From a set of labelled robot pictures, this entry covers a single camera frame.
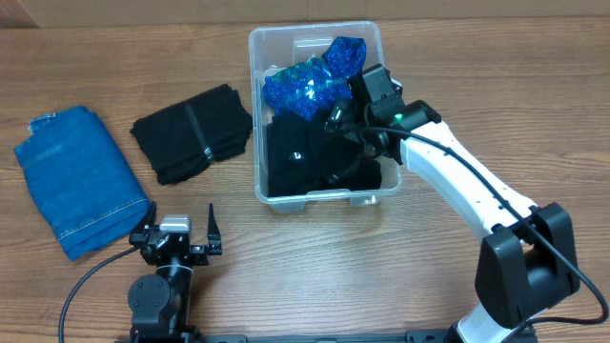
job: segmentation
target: plastic bin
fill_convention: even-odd
[[[364,68],[383,64],[383,50],[379,28],[373,22],[314,24],[292,27],[258,28],[250,33],[250,70],[252,78],[254,126],[254,191],[256,197],[278,212],[301,211],[308,201],[350,199],[352,206],[374,205],[383,197],[394,195],[402,185],[399,165],[390,158],[379,157],[382,183],[379,190],[351,192],[328,190],[305,195],[269,197],[267,189],[266,128],[274,110],[267,105],[262,88],[265,76],[305,62],[312,56],[320,57],[338,36],[364,38],[367,56]]]

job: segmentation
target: wooden table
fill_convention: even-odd
[[[407,100],[425,99],[518,191],[572,215],[579,265],[610,296],[610,18],[378,23]],[[204,242],[214,202],[225,251],[194,278],[192,323],[251,336],[445,328],[477,303],[478,244],[422,180],[404,174],[379,206],[318,203],[279,214],[254,196],[247,152],[175,187],[158,185],[132,122],[229,83],[252,108],[248,34],[257,25],[0,30],[0,341],[56,342],[76,281],[127,239],[71,263],[34,207],[12,149],[30,118],[97,111],[160,214],[189,213]],[[127,290],[153,272],[137,254],[76,296],[69,342],[125,337]],[[584,288],[549,312],[593,317]],[[540,325],[546,342],[606,342],[610,326]]]

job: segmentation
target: storage box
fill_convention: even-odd
[[[264,99],[265,76],[287,67],[321,57],[338,36],[364,38],[367,48],[364,69],[383,64],[379,28],[373,22],[314,24],[293,27],[258,28],[250,33],[250,71],[254,124],[254,191],[258,199],[278,212],[301,211],[308,201],[350,199],[352,206],[374,205],[394,195],[402,185],[400,166],[391,158],[379,157],[382,182],[379,190],[328,190],[305,195],[269,197],[267,188],[267,124],[274,109]]]

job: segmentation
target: blue shiny fabric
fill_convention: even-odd
[[[30,195],[70,260],[127,234],[149,200],[99,117],[85,107],[30,122],[15,148]]]
[[[365,59],[364,39],[337,37],[322,58],[265,77],[263,95],[276,115],[292,111],[311,120],[319,109],[352,98],[347,80],[362,71]]]

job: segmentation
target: blue jeans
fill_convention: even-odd
[[[34,118],[15,148],[30,195],[74,260],[127,234],[149,200],[97,114],[83,106]]]

